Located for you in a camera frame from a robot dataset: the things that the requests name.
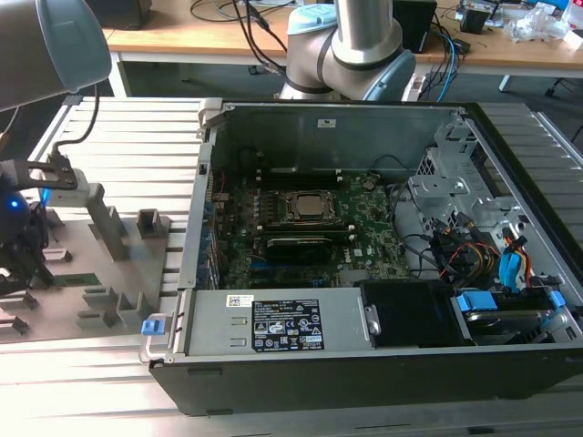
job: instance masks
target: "motherboard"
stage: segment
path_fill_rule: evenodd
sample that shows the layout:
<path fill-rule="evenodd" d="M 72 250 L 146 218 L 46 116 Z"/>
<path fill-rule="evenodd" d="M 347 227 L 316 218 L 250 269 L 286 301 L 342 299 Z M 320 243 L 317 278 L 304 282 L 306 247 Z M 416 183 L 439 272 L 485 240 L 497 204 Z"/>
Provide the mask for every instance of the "motherboard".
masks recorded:
<path fill-rule="evenodd" d="M 370 175 L 258 175 L 229 184 L 229 192 L 215 181 L 221 289 L 351 287 L 408 277 L 384 185 Z"/>

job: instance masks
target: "power supply label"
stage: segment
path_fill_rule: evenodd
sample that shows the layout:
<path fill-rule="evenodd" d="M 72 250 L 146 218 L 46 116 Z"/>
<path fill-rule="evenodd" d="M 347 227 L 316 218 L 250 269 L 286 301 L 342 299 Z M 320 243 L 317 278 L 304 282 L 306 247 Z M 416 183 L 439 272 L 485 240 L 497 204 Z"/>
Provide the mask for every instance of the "power supply label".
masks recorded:
<path fill-rule="evenodd" d="M 256 352 L 324 349 L 318 300 L 254 301 L 252 319 L 251 346 Z"/>

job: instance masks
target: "slotted aluminum surface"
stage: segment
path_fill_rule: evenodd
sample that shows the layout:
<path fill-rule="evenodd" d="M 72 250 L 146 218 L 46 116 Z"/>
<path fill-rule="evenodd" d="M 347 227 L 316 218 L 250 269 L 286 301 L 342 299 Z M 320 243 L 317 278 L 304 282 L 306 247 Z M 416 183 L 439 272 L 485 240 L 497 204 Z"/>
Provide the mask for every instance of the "slotted aluminum surface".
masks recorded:
<path fill-rule="evenodd" d="M 488 103 L 480 106 L 583 247 L 581 153 L 544 115 L 532 113 L 526 105 Z"/>
<path fill-rule="evenodd" d="M 174 218 L 161 311 L 174 308 L 172 291 L 178 279 L 199 147 L 195 136 L 198 106 L 194 99 L 104 98 L 95 133 L 87 143 L 65 148 L 74 167 L 82 168 L 90 181 L 106 185 L 108 205 L 132 214 L 144 208 L 140 201 L 146 199 Z M 62 108 L 31 158 L 42 157 L 53 140 L 76 137 L 84 129 L 77 122 L 87 122 L 92 109 L 92 99 L 78 108 Z M 173 128 L 163 130 L 162 121 L 172 123 Z M 131 125 L 124 124 L 127 130 L 121 131 L 121 123 L 127 122 Z M 132 203 L 124 207 L 127 199 Z M 85 214 L 76 211 L 67 218 L 79 217 L 85 218 Z M 139 362 L 141 340 L 140 336 L 117 336 L 0 345 L 3 431 L 100 437 L 449 436 L 467 435 L 468 427 L 493 427 L 496 432 L 533 437 L 580 435 L 583 429 L 583 379 L 566 381 L 525 401 L 191 418 L 178 412 L 151 378 L 148 367 Z M 439 378 L 438 369 L 435 377 Z"/>

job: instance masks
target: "black plastic cover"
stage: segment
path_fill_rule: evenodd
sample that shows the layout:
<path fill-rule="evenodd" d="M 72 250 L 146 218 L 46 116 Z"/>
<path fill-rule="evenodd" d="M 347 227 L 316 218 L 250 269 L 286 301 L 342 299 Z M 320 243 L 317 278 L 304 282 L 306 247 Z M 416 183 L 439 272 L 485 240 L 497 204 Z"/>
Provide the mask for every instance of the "black plastic cover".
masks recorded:
<path fill-rule="evenodd" d="M 454 289 L 441 280 L 388 279 L 361 284 L 364 306 L 374 306 L 380 333 L 376 348 L 464 346 L 450 298 Z"/>

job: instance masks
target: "cpu socket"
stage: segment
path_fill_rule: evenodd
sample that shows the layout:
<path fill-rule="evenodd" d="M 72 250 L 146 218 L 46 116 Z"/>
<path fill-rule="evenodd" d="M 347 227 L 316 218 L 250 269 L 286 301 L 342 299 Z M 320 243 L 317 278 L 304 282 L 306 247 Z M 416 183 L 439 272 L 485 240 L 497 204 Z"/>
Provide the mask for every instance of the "cpu socket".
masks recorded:
<path fill-rule="evenodd" d="M 289 221 L 335 219 L 333 196 L 329 191 L 285 193 L 286 219 Z"/>

